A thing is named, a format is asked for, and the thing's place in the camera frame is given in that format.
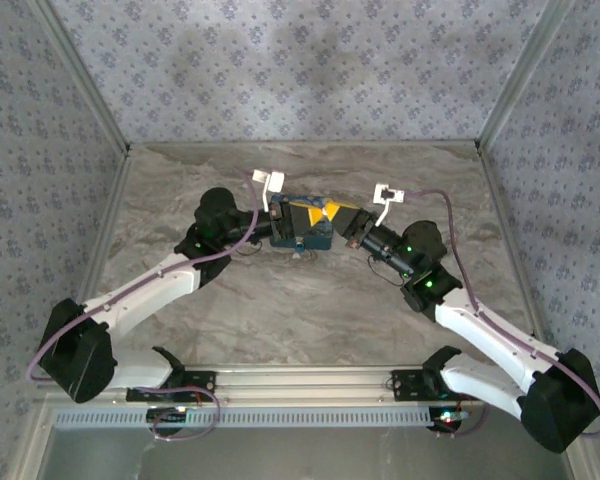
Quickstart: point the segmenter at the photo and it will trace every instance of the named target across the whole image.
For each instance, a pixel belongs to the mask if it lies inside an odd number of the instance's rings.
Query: wire
[[[554,366],[557,369],[559,369],[560,371],[562,371],[571,380],[573,380],[591,398],[593,403],[595,403],[596,407],[600,411],[600,396],[597,395],[596,392],[589,385],[587,385],[587,383],[584,380],[582,380],[578,375],[576,375],[574,372],[572,372],[569,368],[564,366],[562,363],[558,362],[554,358],[551,358],[546,353],[541,352],[541,351],[536,351],[536,349],[534,347],[527,344],[523,340],[520,340],[515,335],[509,333],[507,330],[505,330],[500,325],[498,325],[496,322],[494,322],[486,313],[480,311],[480,305],[478,303],[478,299],[476,298],[475,292],[473,290],[473,286],[472,286],[471,282],[469,281],[469,275],[467,275],[467,271],[465,270],[462,260],[460,260],[460,254],[458,253],[456,234],[455,234],[455,230],[453,227],[453,211],[451,209],[451,199],[449,198],[449,195],[444,190],[432,188],[432,189],[420,190],[418,192],[405,193],[405,196],[407,198],[418,198],[418,197],[423,197],[425,195],[431,195],[431,194],[442,195],[442,198],[444,198],[444,202],[447,206],[447,216],[449,217],[449,237],[451,239],[451,250],[453,251],[453,256],[455,257],[456,263],[458,264],[458,268],[460,269],[460,274],[462,275],[462,279],[464,281],[464,286],[467,289],[467,294],[469,296],[471,305],[473,306],[474,310],[478,313],[480,318],[491,329],[495,330],[499,335],[501,335],[502,337],[507,339],[509,342],[513,343],[514,345],[516,345],[523,351],[525,351],[529,354],[532,354],[532,355],[540,358],[541,360],[544,360],[545,362],[551,364],[552,366]],[[587,437],[587,438],[600,438],[600,429],[597,432],[593,432],[593,433],[583,433],[582,436]]]
[[[465,401],[469,402],[469,416],[471,416],[473,414],[473,397],[469,396],[469,395],[461,395]],[[461,402],[458,402],[458,406],[460,407],[460,409],[462,409],[462,404]]]
[[[253,216],[251,217],[251,223],[249,224],[249,228],[247,228],[247,231],[245,232],[244,236],[240,240],[238,240],[232,247],[228,248],[227,250],[223,250],[222,252],[214,253],[213,255],[208,255],[206,257],[194,258],[193,260],[185,260],[183,262],[171,265],[162,270],[163,276],[167,273],[172,272],[173,270],[177,270],[182,267],[190,267],[190,266],[196,265],[198,263],[210,262],[212,260],[217,260],[219,258],[226,257],[227,255],[231,255],[232,253],[238,251],[238,249],[247,242],[249,237],[251,237],[251,234],[255,230],[256,224],[258,222],[258,195],[256,194],[255,188],[253,187],[253,183],[251,183],[251,179],[249,178],[249,176],[242,172],[240,173],[240,175],[244,178],[244,180],[247,183],[247,186],[249,187],[249,192],[251,193],[251,204],[252,204],[251,206],[253,208]],[[38,352],[36,352],[36,354],[33,356],[33,359],[31,359],[31,362],[29,362],[29,366],[27,367],[27,372],[25,373],[25,378],[27,380],[29,380],[30,382],[52,382],[53,380],[50,378],[34,376],[33,370],[35,369],[36,365],[38,363],[40,363],[40,360],[42,359],[42,357],[44,357],[44,355],[51,349],[51,347],[53,345],[55,345],[55,343],[58,340],[60,340],[60,338],[65,333],[67,333],[72,328],[75,328],[76,326],[80,325],[82,322],[84,322],[86,319],[92,317],[93,315],[96,315],[96,314],[104,311],[105,307],[108,308],[108,307],[115,305],[119,301],[123,300],[127,296],[134,293],[135,291],[139,290],[140,288],[144,287],[145,285],[147,285],[159,278],[161,278],[161,276],[160,276],[160,273],[157,273],[157,272],[152,275],[149,275],[148,277],[143,278],[139,282],[124,289],[122,292],[115,295],[114,297],[112,297],[107,302],[103,303],[102,305],[92,308],[91,310],[84,312],[82,315],[71,320],[69,323],[67,323],[65,326],[63,326],[60,330],[58,330],[56,333],[54,333],[44,343],[44,345],[42,345],[42,347],[40,347]]]
[[[389,280],[387,277],[380,275],[378,272],[376,272],[373,269],[373,266],[371,265],[371,259],[373,258],[373,255],[369,255],[367,257],[367,265],[369,265],[369,269],[377,276],[379,276],[381,279],[383,279],[385,282],[390,283],[391,285],[393,285],[394,287],[402,287],[404,285],[404,280],[402,281],[402,283],[394,283],[391,280]]]
[[[242,253],[240,250],[236,250],[236,253],[238,255],[242,255],[243,257],[250,257],[251,255],[258,253],[260,250],[262,250],[262,240],[258,240],[258,248],[256,248],[253,252]]]
[[[187,440],[197,440],[199,438],[202,438],[202,437],[210,434],[218,426],[218,423],[220,423],[220,417],[221,417],[220,414],[222,413],[222,410],[221,410],[221,407],[220,407],[220,400],[218,400],[218,397],[216,397],[211,391],[207,390],[206,388],[200,388],[200,387],[195,387],[193,385],[190,385],[188,387],[177,387],[177,388],[145,388],[145,387],[135,387],[135,390],[139,390],[141,392],[146,392],[146,393],[184,393],[184,392],[195,392],[196,395],[201,393],[202,395],[205,395],[205,396],[209,397],[211,399],[211,401],[214,403],[214,405],[216,406],[216,411],[215,411],[215,414],[213,415],[213,421],[211,422],[211,424],[207,428],[205,428],[200,433],[193,433],[191,435],[182,435],[182,436],[179,436],[179,437],[165,437],[164,435],[160,435],[160,433],[158,433],[158,424],[160,423],[160,421],[164,417],[166,417],[167,415],[170,415],[173,412],[167,410],[167,411],[161,413],[156,418],[154,418],[153,425],[151,426],[151,433],[153,433],[153,437],[156,440],[162,440],[162,441],[165,441],[165,442],[184,442],[184,441],[187,441]]]

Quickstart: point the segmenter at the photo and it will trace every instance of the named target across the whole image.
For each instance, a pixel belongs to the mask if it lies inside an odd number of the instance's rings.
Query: black mounting bracket
[[[428,402],[436,400],[460,401],[455,392],[436,393],[427,381],[423,369],[392,370],[391,389],[396,402]]]
[[[198,387],[215,393],[216,372],[207,370],[187,370],[182,372],[181,385],[164,388]],[[212,400],[203,394],[195,392],[182,393],[147,393],[141,390],[127,390],[127,402],[150,403],[210,403]]]

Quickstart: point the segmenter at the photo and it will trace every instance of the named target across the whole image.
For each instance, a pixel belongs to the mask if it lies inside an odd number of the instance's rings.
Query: enclosure
[[[0,2],[0,478],[26,478],[17,452],[42,394],[24,371],[52,306],[155,265],[208,188],[230,188],[247,208],[235,172],[254,168],[284,171],[285,193],[369,209],[377,182],[445,189],[480,298],[525,332],[584,352],[600,387],[600,0],[9,0]],[[419,199],[392,207],[387,225],[433,220],[448,245],[445,215],[438,199]],[[443,263],[457,272],[451,256]],[[265,244],[230,271],[125,344],[218,368],[419,365],[443,345],[480,358],[412,312],[343,241],[299,259]],[[169,450],[147,431],[56,430],[38,451],[39,478],[66,478],[77,451],[81,465],[106,451],[131,466],[75,478],[158,478],[158,454],[172,462],[163,478],[179,478],[189,452],[219,462],[218,449],[235,452],[244,478],[282,478],[268,454],[289,465],[288,478],[448,478],[440,455],[466,478],[479,468],[600,478],[600,440],[555,456],[504,415],[451,444],[391,425],[221,429],[200,450]],[[294,464],[289,451],[312,443],[307,464]],[[360,463],[321,457],[336,444]],[[418,447],[421,461],[401,456]]]

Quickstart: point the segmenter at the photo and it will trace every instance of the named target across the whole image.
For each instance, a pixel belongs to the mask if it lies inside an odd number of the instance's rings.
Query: wallpaper
[[[544,0],[52,0],[130,142],[475,138]]]
[[[600,0],[570,12],[490,153],[548,338],[600,385]]]
[[[76,295],[120,154],[25,0],[0,0],[0,478],[51,306]]]

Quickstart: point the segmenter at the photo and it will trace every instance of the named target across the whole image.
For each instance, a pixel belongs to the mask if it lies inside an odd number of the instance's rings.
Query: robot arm
[[[382,225],[395,192],[387,188],[376,192],[379,203],[385,204],[381,217],[335,202],[322,209],[288,202],[265,205],[256,213],[248,241],[295,239],[327,217],[349,247],[367,250],[405,279],[400,290],[414,311],[458,333],[497,365],[482,364],[451,347],[441,349],[423,364],[425,383],[437,398],[455,392],[481,399],[520,419],[549,450],[563,451],[599,410],[556,364],[566,366],[597,394],[589,361],[577,350],[559,354],[472,299],[468,289],[440,264],[447,249],[435,223],[415,222],[402,235]],[[183,367],[164,349],[128,352],[116,348],[114,353],[114,347],[164,305],[218,276],[230,256],[194,266],[191,260],[218,254],[236,243],[248,231],[252,217],[253,212],[236,208],[228,190],[207,191],[195,212],[196,223],[174,253],[156,267],[82,306],[67,299],[54,307],[41,345],[85,311],[94,313],[60,337],[40,365],[78,403],[113,388],[181,387]]]
[[[554,452],[564,451],[600,415],[593,399],[564,373],[570,370],[598,395],[589,360],[575,349],[558,353],[472,301],[468,288],[440,264],[447,249],[435,223],[416,222],[398,235],[363,209],[333,204],[330,211],[349,247],[367,250],[405,278],[400,290],[414,311],[456,332],[499,367],[445,347],[423,365],[434,394],[465,393],[495,405]]]

